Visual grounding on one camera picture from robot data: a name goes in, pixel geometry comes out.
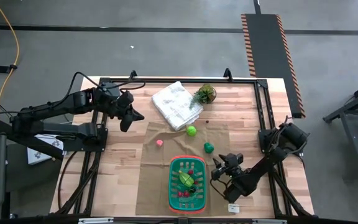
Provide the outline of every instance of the potted plant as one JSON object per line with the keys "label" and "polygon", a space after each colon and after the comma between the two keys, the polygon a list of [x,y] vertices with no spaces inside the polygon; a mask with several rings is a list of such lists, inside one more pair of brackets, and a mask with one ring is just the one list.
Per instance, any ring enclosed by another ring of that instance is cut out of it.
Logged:
{"label": "potted plant", "polygon": [[208,104],[212,103],[216,98],[216,90],[210,84],[204,84],[197,92],[194,94],[193,99],[191,100],[190,108],[195,103]]}

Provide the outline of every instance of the green basket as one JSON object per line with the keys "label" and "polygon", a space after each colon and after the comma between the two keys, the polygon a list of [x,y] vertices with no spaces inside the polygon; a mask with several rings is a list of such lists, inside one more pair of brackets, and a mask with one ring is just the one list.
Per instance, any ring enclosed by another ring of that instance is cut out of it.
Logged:
{"label": "green basket", "polygon": [[[178,191],[184,192],[190,190],[190,187],[185,186],[179,177],[179,170],[188,173],[193,171],[190,175],[196,184],[196,191],[191,193],[188,197],[179,197]],[[206,203],[206,176],[205,176],[205,161],[197,156],[175,156],[171,160],[170,175],[169,175],[169,206],[171,211],[184,214],[196,214],[204,211]]]}

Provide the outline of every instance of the black ramp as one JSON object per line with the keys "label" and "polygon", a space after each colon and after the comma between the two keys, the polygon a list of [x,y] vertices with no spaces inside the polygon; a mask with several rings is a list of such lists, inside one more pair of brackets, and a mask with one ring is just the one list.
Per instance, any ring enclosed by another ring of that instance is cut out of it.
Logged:
{"label": "black ramp", "polygon": [[304,118],[300,90],[280,16],[243,14],[241,21],[250,74],[258,78],[282,78],[293,118]]}

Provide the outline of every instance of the hazard stripe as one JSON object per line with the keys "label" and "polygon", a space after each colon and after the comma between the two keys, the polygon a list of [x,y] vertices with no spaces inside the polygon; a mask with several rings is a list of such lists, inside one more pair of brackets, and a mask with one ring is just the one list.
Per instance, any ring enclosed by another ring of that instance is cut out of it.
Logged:
{"label": "hazard stripe", "polygon": [[299,90],[299,87],[298,87],[298,80],[296,79],[295,71],[294,71],[294,68],[293,68],[293,63],[292,63],[292,59],[291,59],[291,55],[290,55],[290,49],[288,48],[288,44],[287,44],[287,38],[285,37],[285,34],[284,34],[283,23],[281,22],[280,16],[279,15],[276,15],[276,16],[277,16],[278,27],[280,29],[283,44],[284,44],[285,53],[287,54],[288,65],[290,66],[290,70],[291,70],[292,81],[293,81],[295,91],[296,91],[296,97],[298,98],[298,104],[299,104],[299,107],[300,107],[300,110],[301,110],[301,118],[305,118],[306,117],[305,116],[305,110],[303,109],[301,93],[300,93],[300,90]]}
{"label": "hazard stripe", "polygon": [[252,77],[256,77],[254,56],[252,55],[251,41],[249,39],[248,24],[247,24],[247,18],[246,18],[245,14],[241,14],[241,24],[242,24],[242,31],[244,33],[244,41],[246,43],[249,74]]}

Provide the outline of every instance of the yellow cable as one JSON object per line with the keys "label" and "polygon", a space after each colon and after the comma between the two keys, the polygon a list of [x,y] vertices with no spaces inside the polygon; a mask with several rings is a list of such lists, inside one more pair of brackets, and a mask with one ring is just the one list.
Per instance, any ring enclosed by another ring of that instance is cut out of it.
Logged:
{"label": "yellow cable", "polygon": [[[13,63],[13,65],[17,65],[16,63],[17,63],[17,60],[19,59],[19,52],[20,52],[19,41],[17,40],[16,33],[13,30],[13,28],[11,26],[11,23],[9,22],[9,20],[7,19],[7,17],[5,16],[5,14],[4,14],[4,12],[2,11],[1,8],[0,8],[0,13],[4,17],[4,19],[5,19],[6,23],[8,24],[9,28],[11,28],[12,34],[15,37],[16,49],[17,50],[16,50],[15,62]],[[11,68],[11,71],[9,72],[8,76],[6,77],[6,79],[4,81],[4,84],[2,84],[2,88],[1,88],[1,91],[0,91],[0,99],[1,99],[2,93],[4,92],[5,84],[7,83],[8,79],[11,77],[11,75],[13,74],[13,71],[14,71],[14,69]]]}

